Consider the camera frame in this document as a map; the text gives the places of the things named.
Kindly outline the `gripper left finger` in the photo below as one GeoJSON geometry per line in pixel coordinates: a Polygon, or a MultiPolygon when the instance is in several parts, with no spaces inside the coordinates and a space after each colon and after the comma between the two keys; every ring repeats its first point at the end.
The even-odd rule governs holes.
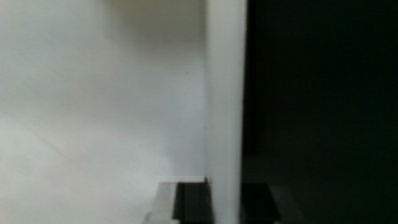
{"type": "Polygon", "coordinates": [[[214,224],[212,189],[205,177],[159,184],[144,224],[214,224]]]}

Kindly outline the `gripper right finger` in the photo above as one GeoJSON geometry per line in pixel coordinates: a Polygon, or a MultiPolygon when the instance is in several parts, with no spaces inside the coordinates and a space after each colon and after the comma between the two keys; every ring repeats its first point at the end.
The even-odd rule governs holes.
{"type": "Polygon", "coordinates": [[[308,224],[290,188],[269,183],[242,184],[240,224],[308,224]]]}

